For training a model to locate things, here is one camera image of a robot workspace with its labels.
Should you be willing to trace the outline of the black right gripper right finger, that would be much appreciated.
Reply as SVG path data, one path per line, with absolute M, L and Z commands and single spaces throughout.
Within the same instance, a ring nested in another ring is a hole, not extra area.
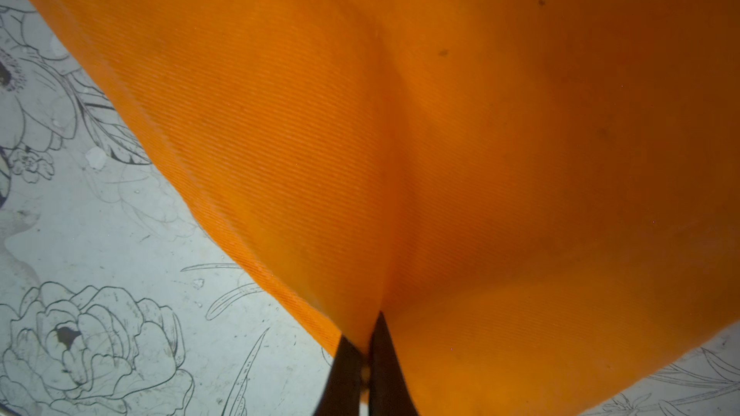
M 383 313 L 373 331 L 369 366 L 369 415 L 418 416 Z

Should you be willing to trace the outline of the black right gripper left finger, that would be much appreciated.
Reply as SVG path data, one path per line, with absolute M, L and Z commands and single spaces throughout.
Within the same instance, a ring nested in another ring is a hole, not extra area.
M 342 336 L 314 416 L 359 416 L 365 357 Z

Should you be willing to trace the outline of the orange long pants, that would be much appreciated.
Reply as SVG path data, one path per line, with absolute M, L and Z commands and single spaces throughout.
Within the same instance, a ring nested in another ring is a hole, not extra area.
M 576 415 L 739 319 L 739 0 L 30 0 L 212 239 L 423 415 Z

